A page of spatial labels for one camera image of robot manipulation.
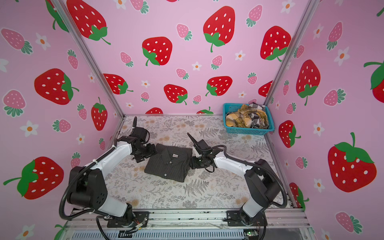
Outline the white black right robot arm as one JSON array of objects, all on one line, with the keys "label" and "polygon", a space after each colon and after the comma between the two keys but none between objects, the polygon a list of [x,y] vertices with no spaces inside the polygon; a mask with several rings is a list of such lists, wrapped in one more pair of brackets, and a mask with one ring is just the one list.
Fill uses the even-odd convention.
[{"label": "white black right robot arm", "polygon": [[265,160],[251,163],[224,151],[212,150],[193,156],[190,165],[192,169],[206,169],[210,166],[213,169],[224,169],[245,179],[250,198],[234,217],[228,216],[225,219],[229,225],[255,225],[257,218],[262,218],[271,205],[285,208],[288,204],[284,185]]}]

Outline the dark grey pinstriped shirt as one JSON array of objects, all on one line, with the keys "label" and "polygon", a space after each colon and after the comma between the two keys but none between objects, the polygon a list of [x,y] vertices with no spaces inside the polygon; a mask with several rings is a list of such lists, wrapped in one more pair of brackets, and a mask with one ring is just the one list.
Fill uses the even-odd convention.
[{"label": "dark grey pinstriped shirt", "polygon": [[157,154],[151,156],[145,173],[183,183],[192,160],[193,150],[176,146],[156,145]]}]

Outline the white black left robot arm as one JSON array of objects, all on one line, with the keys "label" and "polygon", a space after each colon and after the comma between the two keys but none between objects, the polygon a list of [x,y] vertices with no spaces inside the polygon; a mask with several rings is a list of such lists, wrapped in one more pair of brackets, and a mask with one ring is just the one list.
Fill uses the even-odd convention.
[{"label": "white black left robot arm", "polygon": [[60,217],[72,220],[86,213],[96,213],[111,217],[122,226],[131,225],[135,218],[132,206],[108,194],[105,178],[129,155],[142,162],[156,154],[154,144],[142,143],[138,138],[123,136],[115,139],[112,147],[99,158],[71,170],[59,206]]}]

